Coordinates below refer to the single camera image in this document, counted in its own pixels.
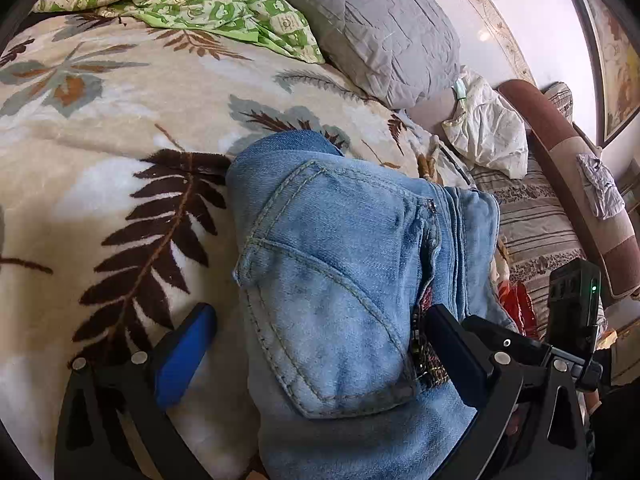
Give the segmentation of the blue denim jeans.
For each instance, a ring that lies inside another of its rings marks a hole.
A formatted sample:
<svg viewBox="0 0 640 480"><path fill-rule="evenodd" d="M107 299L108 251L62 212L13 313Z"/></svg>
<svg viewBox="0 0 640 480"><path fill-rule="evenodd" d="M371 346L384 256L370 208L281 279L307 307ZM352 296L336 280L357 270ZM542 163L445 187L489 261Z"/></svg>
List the blue denim jeans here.
<svg viewBox="0 0 640 480"><path fill-rule="evenodd" d="M491 289L494 196L350 159L314 131L250 144L227 185L248 390L273 479L426 479L474 410L409 354L421 297L511 319Z"/></svg>

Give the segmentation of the red plastic packet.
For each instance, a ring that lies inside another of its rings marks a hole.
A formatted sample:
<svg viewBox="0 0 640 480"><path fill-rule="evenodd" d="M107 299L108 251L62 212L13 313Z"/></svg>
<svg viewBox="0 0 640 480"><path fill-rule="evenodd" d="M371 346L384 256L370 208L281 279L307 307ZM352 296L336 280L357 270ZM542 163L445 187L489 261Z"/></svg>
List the red plastic packet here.
<svg viewBox="0 0 640 480"><path fill-rule="evenodd" d="M522 282L502 281L498 285L500 304L523 336L538 340L537 319L526 286Z"/></svg>

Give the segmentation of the brown striped bedsheet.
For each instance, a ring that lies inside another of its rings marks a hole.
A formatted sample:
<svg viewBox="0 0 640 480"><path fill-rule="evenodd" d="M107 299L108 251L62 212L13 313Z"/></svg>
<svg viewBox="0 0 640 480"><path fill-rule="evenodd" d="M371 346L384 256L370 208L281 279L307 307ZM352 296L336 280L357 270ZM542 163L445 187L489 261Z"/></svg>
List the brown striped bedsheet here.
<svg viewBox="0 0 640 480"><path fill-rule="evenodd" d="M528 159L523 179L480 166L472 170L476 186L493 196L500 208L494 284L522 282L532 298L539 339L548 326L551 272L585 253L561 203L540 165Z"/></svg>

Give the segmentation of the grey crumpled rag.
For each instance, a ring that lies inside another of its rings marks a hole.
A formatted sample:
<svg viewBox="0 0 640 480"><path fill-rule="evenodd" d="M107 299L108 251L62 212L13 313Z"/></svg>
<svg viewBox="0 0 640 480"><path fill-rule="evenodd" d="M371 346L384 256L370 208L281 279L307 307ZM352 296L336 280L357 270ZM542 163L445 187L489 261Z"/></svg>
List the grey crumpled rag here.
<svg viewBox="0 0 640 480"><path fill-rule="evenodd" d="M593 154L577 154L576 164L589 207L597 219L612 219L625 210L613 175L600 158Z"/></svg>

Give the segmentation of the cream crumpled cloth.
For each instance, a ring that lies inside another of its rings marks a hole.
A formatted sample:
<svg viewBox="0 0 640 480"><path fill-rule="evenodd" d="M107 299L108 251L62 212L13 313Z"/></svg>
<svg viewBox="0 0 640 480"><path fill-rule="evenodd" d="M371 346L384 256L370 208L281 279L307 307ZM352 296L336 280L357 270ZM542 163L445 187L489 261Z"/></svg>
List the cream crumpled cloth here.
<svg viewBox="0 0 640 480"><path fill-rule="evenodd" d="M483 76L465 65L452 88L454 114L442 122L451 146L474 166L500 171L511 180L523 179L528 144L520 114Z"/></svg>

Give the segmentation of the beige leaf-print fleece blanket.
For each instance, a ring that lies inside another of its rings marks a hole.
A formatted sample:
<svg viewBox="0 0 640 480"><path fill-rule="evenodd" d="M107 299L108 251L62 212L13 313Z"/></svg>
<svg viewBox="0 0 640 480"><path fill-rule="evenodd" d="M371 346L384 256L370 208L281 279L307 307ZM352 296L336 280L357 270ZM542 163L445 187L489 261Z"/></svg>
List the beige leaf-print fleece blanket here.
<svg viewBox="0 0 640 480"><path fill-rule="evenodd" d="M70 363L154 347L200 302L221 325L170 417L217 479L254 455L224 173L248 144L311 129L345 155L462 183L446 110L393 112L327 65L132 18L45 18L1 55L1 419L54 473Z"/></svg>

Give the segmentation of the grey quilted pillow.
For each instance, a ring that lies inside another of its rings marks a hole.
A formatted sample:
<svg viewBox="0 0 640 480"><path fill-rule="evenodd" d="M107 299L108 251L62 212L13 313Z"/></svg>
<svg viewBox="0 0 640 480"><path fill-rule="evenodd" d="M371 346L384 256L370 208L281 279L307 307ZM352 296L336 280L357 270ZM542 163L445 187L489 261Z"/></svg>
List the grey quilted pillow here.
<svg viewBox="0 0 640 480"><path fill-rule="evenodd" d="M358 88L392 110L454 85L460 40L436 0L286 0Z"/></svg>

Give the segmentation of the framed wall picture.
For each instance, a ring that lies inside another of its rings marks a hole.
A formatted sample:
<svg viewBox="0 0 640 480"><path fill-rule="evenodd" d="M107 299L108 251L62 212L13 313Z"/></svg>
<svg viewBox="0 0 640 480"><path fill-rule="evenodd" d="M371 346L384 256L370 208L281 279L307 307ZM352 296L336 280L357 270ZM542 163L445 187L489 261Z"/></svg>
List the framed wall picture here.
<svg viewBox="0 0 640 480"><path fill-rule="evenodd" d="M639 53L606 0L572 0L586 40L605 148L639 114Z"/></svg>

